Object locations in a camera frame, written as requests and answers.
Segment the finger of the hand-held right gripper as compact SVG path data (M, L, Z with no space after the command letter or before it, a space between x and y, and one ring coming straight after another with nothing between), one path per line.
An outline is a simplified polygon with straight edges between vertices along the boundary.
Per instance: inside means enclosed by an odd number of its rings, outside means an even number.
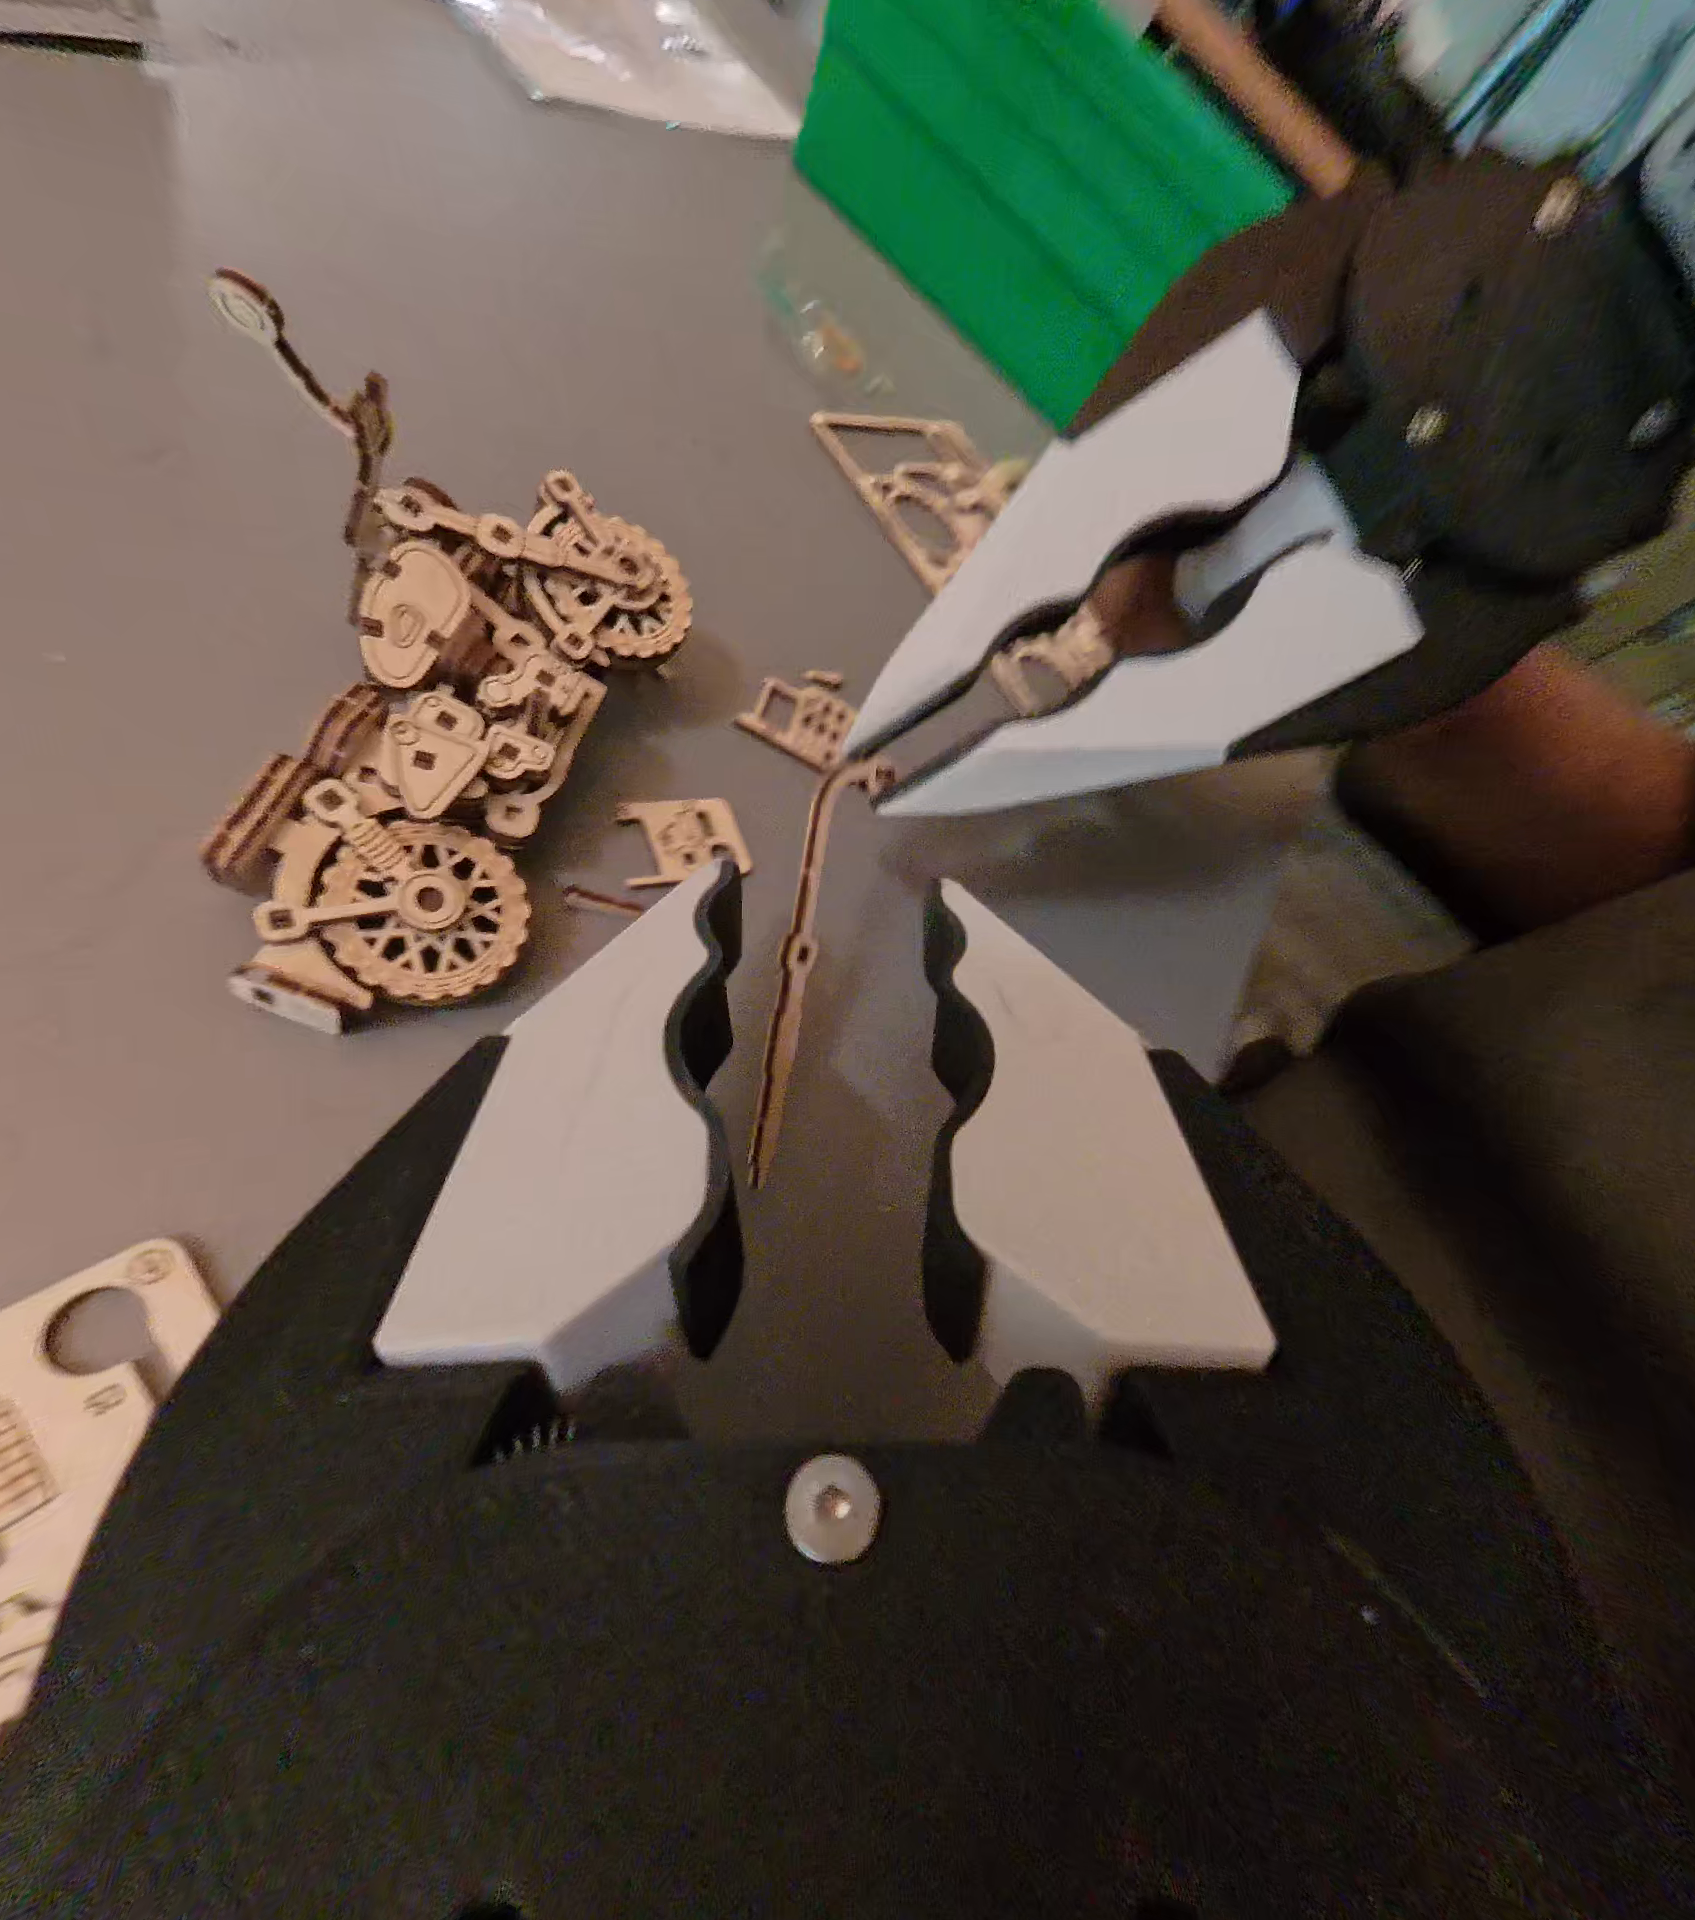
M1051 568L1079 556L1085 593L1075 611L1081 611L1093 607L1101 579L1141 545L1177 537L1203 549L1215 538L1231 538L1243 521L1267 505L1279 509L1289 516L1287 528L1297 540L1271 553L1251 579L1239 579L1245 594L1237 611L1197 628L1189 647L1143 656L1191 651L1235 618L1257 579L1279 556L1325 542L1359 553L1325 523L1305 526L1297 516L1301 507L1337 502L1327 485L1307 488L1303 477L1291 470L1297 390L1297 360L1267 315L1253 313L1079 436L1051 442L963 564L977 553L1031 559ZM1053 617L1047 626L1069 614ZM1141 655L1121 651L1113 638L1111 645L1115 662ZM1297 721L1331 694L1253 733L1229 756L1249 756L1251 739ZM867 697L843 750L869 756Z
M881 756L961 697L997 645L1075 611L1083 560L977 553L889 656L867 694ZM1403 659L1421 622L1403 576L1359 551L1309 542L1281 555L1215 637L1131 655L1069 702L1007 718L895 782L891 819L953 819L1069 801L1207 770L1271 723Z

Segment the assembly instruction booklet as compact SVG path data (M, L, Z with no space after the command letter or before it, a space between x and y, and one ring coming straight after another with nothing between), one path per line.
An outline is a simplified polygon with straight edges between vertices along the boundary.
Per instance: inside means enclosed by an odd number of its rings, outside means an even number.
M0 44L139 61L157 35L151 3L0 3Z

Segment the person's dark brown clothing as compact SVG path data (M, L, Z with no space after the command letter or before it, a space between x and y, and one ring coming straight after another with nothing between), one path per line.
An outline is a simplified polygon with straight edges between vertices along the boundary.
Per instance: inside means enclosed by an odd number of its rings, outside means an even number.
M1695 869L1365 988L1241 1108L1501 1414L1695 1830Z

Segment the small wooden grid cutout piece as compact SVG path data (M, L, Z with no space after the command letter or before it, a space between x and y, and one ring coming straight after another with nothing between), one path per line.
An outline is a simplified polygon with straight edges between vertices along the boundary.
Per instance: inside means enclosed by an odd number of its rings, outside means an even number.
M827 776L843 763L843 747L859 708L845 698L843 677L811 669L797 680L763 678L751 706L731 727L747 739Z

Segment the grey desk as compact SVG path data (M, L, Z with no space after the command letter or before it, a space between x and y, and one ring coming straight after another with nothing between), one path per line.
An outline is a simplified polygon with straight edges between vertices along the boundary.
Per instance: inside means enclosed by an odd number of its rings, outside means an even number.
M809 782L731 729L765 674L863 691L923 594L811 442L757 257L899 293L787 150L529 104L443 5L159 5L151 62L0 44L0 1306L145 1236L235 1293L437 1076L615 935L621 801L721 798L755 861L715 1083L735 1160ZM321 1038L235 1004L247 903L197 846L357 670L351 460L209 310L275 293L333 387L381 372L393 479L517 510L571 468L681 560L695 635L619 680L537 842L505 997ZM921 890L959 878L1157 1044L1217 1068L1321 754L961 822L849 801L787 1132L695 1436L959 1436L991 1399L917 1294L947 1100Z

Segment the wooden sheet with round cutouts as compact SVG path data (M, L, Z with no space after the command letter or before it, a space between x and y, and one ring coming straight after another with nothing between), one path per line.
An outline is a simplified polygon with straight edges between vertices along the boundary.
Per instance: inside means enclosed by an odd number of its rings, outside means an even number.
M955 421L817 411L815 442L931 596L991 533L1027 477L1025 457L989 459ZM1017 718L1061 708L1115 662L1099 614L1083 607L999 643L985 673Z

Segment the clear plastic wrapper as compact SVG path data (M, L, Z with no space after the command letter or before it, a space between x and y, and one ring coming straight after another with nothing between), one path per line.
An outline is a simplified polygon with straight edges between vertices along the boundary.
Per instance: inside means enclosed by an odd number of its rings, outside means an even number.
M823 3L453 3L533 102L669 133L793 142Z

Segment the small wooden square-hole piece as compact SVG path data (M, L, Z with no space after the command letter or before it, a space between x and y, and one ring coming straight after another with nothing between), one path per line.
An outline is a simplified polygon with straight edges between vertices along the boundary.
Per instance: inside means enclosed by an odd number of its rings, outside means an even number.
M617 806L615 822L639 828L653 869L625 883L633 890L671 888L719 862L739 877L753 872L737 819L721 798L627 801Z

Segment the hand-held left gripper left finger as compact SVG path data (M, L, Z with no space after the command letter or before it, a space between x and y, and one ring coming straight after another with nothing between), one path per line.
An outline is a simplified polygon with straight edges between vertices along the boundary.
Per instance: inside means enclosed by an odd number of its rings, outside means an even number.
M711 1097L741 907L735 862L697 871L505 1029L375 1330L383 1366L673 1395L715 1354L743 1275Z

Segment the wooden motorcycle model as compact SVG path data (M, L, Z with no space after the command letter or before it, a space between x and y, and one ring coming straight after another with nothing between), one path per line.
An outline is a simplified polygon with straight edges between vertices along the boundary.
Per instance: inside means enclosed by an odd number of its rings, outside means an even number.
M349 445L361 666L201 849L209 878L253 903L257 947L229 992L329 1038L387 1007L475 1002L523 956L517 857L567 786L611 674L651 674L689 641L687 579L565 468L521 514L389 483L383 378L337 396L261 282L219 269L207 295Z

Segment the person's right hand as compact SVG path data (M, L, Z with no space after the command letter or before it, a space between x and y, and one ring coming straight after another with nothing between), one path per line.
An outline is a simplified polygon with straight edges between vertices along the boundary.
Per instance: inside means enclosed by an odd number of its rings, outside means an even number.
M1349 749L1335 801L1495 942L1673 877L1695 838L1695 739L1545 643L1433 721Z

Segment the clear bag of small parts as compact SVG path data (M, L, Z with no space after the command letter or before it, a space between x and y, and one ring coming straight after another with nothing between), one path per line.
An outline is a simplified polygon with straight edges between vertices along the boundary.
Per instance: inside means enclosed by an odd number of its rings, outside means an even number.
M831 401L899 412L935 392L931 315L825 207L793 204L769 229L755 289L793 363Z

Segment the green plastic bin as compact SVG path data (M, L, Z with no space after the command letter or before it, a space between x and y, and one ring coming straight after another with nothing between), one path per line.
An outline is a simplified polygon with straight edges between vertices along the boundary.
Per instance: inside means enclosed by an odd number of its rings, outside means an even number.
M835 3L795 172L1051 429L1173 282L1295 200L1095 3Z

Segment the thin wooden handlebar piece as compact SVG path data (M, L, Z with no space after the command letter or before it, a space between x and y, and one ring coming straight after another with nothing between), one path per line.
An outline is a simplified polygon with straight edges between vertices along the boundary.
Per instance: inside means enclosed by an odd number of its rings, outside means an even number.
M765 1186L781 1140L785 1106L797 1065L811 972L819 954L817 904L833 816L841 796L861 795L871 805L893 785L881 758L857 758L825 774L811 798L793 904L777 956L777 986L763 1041L759 1097L747 1148L747 1181Z

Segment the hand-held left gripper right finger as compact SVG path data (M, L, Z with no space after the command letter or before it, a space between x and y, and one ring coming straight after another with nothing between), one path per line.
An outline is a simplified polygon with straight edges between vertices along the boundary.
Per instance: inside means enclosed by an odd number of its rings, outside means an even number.
M955 881L933 884L929 1330L995 1386L1261 1374L1277 1337L1141 1036Z

